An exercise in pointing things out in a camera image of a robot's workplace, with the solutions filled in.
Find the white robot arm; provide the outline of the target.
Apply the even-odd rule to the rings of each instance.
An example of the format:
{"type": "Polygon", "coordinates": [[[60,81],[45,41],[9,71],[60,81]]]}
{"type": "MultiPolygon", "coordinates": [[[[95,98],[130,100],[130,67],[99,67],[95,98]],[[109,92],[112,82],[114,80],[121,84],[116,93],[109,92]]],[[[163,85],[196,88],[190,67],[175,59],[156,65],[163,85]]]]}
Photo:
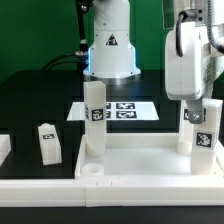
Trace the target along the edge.
{"type": "MultiPolygon", "coordinates": [[[[118,84],[140,74],[130,42],[128,0],[90,0],[94,41],[88,49],[86,78],[118,84]]],[[[184,100],[192,124],[205,121],[203,99],[224,73],[224,0],[162,0],[165,89],[169,99],[184,100]]]]}

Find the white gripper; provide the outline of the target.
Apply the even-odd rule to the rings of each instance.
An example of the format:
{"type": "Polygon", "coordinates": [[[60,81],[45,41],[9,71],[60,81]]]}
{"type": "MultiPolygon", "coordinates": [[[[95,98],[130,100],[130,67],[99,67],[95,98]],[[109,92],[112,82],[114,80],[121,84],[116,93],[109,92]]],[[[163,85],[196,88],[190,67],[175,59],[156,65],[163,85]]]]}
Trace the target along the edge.
{"type": "Polygon", "coordinates": [[[174,30],[166,37],[165,89],[171,100],[191,100],[187,102],[189,122],[201,124],[204,108],[199,98],[224,72],[224,55],[210,46],[205,26],[181,24],[182,57],[176,53],[175,37],[174,30]]]}

